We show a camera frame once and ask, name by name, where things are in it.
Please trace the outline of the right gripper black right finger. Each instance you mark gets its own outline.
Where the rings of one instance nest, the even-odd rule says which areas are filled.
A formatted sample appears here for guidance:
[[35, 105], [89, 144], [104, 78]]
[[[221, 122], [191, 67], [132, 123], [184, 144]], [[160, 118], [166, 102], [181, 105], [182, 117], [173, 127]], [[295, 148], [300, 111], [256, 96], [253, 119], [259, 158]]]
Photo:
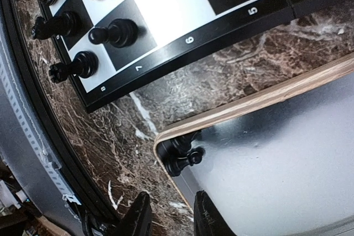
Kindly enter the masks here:
[[235, 236], [205, 191], [198, 191], [195, 196], [194, 235]]

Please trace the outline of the wooden tray with dark base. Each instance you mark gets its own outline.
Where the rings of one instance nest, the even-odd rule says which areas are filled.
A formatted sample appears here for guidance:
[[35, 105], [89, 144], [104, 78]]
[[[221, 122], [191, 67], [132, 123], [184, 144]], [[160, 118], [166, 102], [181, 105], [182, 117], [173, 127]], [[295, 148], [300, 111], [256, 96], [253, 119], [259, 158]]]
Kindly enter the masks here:
[[[198, 130], [202, 162], [171, 177], [162, 142]], [[205, 191], [235, 235], [352, 235], [353, 55], [172, 124], [153, 151], [193, 215]]]

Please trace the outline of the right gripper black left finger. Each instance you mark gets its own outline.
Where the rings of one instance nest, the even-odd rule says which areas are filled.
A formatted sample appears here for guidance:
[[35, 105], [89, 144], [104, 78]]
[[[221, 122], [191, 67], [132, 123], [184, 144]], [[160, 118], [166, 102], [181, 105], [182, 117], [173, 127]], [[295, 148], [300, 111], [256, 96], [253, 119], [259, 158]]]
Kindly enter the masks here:
[[152, 235], [152, 208], [150, 195], [147, 192], [139, 193], [126, 215], [110, 235]]

